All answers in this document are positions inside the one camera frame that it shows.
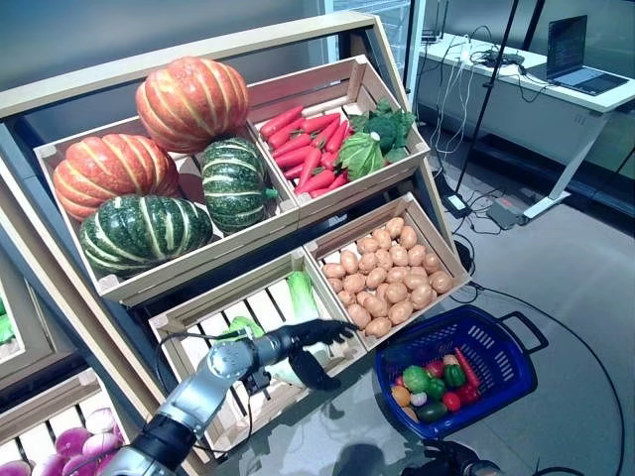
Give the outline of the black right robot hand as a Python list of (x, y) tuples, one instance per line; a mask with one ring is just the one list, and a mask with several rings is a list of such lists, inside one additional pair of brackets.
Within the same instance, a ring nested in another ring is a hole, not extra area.
[(428, 461), (422, 466), (406, 467), (402, 476), (503, 475), (498, 465), (481, 459), (473, 449), (461, 443), (424, 439), (423, 444)]

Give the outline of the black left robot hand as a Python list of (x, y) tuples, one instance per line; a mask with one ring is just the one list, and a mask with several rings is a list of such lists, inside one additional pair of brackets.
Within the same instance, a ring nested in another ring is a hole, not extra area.
[(309, 389), (330, 392), (340, 387), (340, 381), (330, 377), (317, 358), (306, 347), (322, 343), (343, 343), (352, 338), (358, 327), (341, 320), (313, 319), (285, 327), (285, 343), (291, 369)]

